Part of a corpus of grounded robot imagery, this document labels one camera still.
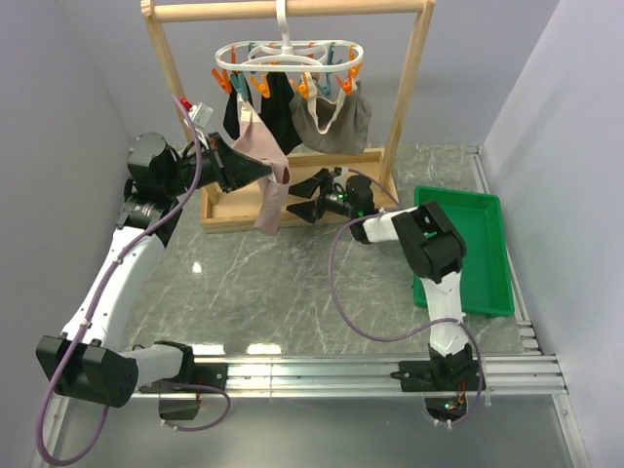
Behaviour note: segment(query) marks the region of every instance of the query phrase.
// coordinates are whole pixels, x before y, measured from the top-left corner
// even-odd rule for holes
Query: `marble tabletop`
[[[403,207],[417,185],[476,190],[464,146],[401,145],[395,164]],[[185,209],[160,262],[141,290],[126,343],[167,339],[196,354],[425,353],[429,333],[395,343],[369,341],[335,310],[327,278],[337,225],[206,234],[200,196]],[[345,234],[335,262],[336,288],[347,314],[373,334],[398,334],[428,320],[413,305],[412,275],[398,243],[363,246]],[[465,319],[486,353],[521,353],[515,318]]]

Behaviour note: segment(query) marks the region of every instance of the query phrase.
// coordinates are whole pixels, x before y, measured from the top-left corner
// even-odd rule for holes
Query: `wooden frame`
[[[396,197],[392,166],[401,139],[401,132],[410,108],[411,94],[416,83],[435,0],[297,0],[287,4],[289,17],[317,17],[339,15],[376,15],[387,13],[416,13],[416,20],[408,43],[406,60],[401,74],[390,133],[384,148],[366,150],[360,156],[326,155],[321,153],[289,156],[292,183],[308,178],[323,167],[348,165],[378,179]],[[274,18],[274,1],[243,1],[236,3],[205,3],[189,5],[155,5],[155,0],[141,0],[141,12],[156,57],[163,67],[167,85],[172,94],[184,96],[176,63],[163,23],[208,20],[242,20]],[[190,133],[182,116],[177,115],[186,137]],[[375,187],[375,202],[380,207],[393,206],[390,198]],[[289,197],[287,204],[300,199]],[[226,232],[254,227],[261,204],[257,184],[236,192],[224,194],[215,184],[203,189],[201,222],[207,232]],[[326,215],[323,222],[340,221],[339,216]],[[281,226],[304,225],[305,221],[282,209]]]

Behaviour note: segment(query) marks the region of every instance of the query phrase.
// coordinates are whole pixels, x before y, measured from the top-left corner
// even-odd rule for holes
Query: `green tray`
[[[475,315],[514,313],[505,228],[500,200],[495,195],[435,187],[416,187],[415,202],[440,204],[466,242],[461,273],[461,304]],[[416,306],[426,307],[425,291],[414,276]]]

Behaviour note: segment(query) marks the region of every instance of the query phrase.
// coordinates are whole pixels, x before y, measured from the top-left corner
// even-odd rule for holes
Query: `clothing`
[[[359,83],[351,95],[340,89],[336,101],[319,96],[310,73],[308,99],[299,93],[291,100],[292,123],[303,144],[321,153],[361,154],[367,144],[371,105],[362,97]]]
[[[301,144],[301,138],[294,129],[291,115],[290,103],[294,96],[293,88],[286,73],[283,72],[271,71],[267,73],[266,83],[271,96],[262,97],[260,119],[277,140],[282,152],[290,154]],[[250,103],[254,105],[247,80],[245,80],[245,86],[247,86],[250,96]],[[237,95],[236,90],[232,89],[223,116],[223,128],[232,139],[237,139],[241,135]]]
[[[293,125],[291,100],[294,91],[284,72],[271,71],[266,75],[270,97],[262,97],[260,119],[271,131],[284,154],[291,154],[301,144]]]
[[[265,234],[277,234],[282,206],[289,195],[291,182],[289,160],[255,113],[251,103],[244,101],[240,96],[237,97],[237,101],[241,135],[234,141],[232,148],[270,165],[273,170],[272,175],[258,181],[262,191],[262,207],[253,227]]]

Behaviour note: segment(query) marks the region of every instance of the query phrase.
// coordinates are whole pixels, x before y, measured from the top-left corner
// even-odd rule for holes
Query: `gray wall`
[[[104,258],[128,134],[56,3],[0,15],[0,453],[26,466],[46,378],[35,359]]]
[[[624,4],[562,0],[485,144],[540,343],[594,466],[621,466]]]
[[[404,141],[482,143],[557,1],[439,0]],[[139,0],[58,2],[130,133],[157,130],[180,141]],[[295,39],[343,38],[365,47],[362,82],[373,106],[369,141],[375,144],[386,139],[412,24],[411,15],[290,21]],[[186,93],[215,108],[215,124],[226,102],[210,73],[216,49],[281,37],[273,19],[180,23],[166,29]]]

